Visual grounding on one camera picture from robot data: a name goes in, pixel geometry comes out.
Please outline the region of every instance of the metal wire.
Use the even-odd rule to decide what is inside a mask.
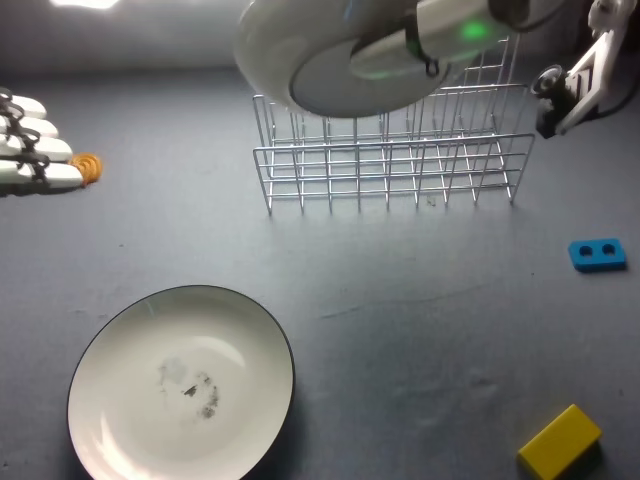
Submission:
[[[535,136],[519,131],[526,85],[512,83],[518,38],[482,54],[460,76],[403,111],[353,120],[288,113],[262,95],[253,98],[261,146],[253,150],[269,214],[274,200],[426,197],[481,191],[513,202]],[[499,58],[499,63],[487,63]]]

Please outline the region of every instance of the bright light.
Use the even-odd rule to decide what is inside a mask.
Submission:
[[[106,10],[120,0],[51,0],[56,7],[87,7]]]

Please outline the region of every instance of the dish rack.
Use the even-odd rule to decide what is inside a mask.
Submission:
[[[361,119],[291,113],[253,97],[261,146],[253,150],[269,214],[274,201],[305,204],[413,196],[444,205],[454,193],[474,203],[484,191],[513,202],[535,136],[519,132],[528,87],[512,83],[519,37],[500,41],[457,79],[414,105]]]

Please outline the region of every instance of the green led light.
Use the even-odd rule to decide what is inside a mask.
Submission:
[[[489,27],[482,22],[472,20],[462,26],[460,34],[464,40],[480,40],[489,35]]]

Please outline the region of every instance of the gray table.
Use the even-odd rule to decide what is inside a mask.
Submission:
[[[269,218],[236,73],[7,86],[106,166],[84,191],[0,198],[1,478],[86,478],[65,418],[85,346],[194,283],[250,295],[291,341],[292,415],[251,479],[519,478],[517,449],[571,403],[604,430],[590,478],[635,478],[639,102],[539,140],[513,207],[292,202]],[[575,272],[567,245],[608,236],[629,271]]]

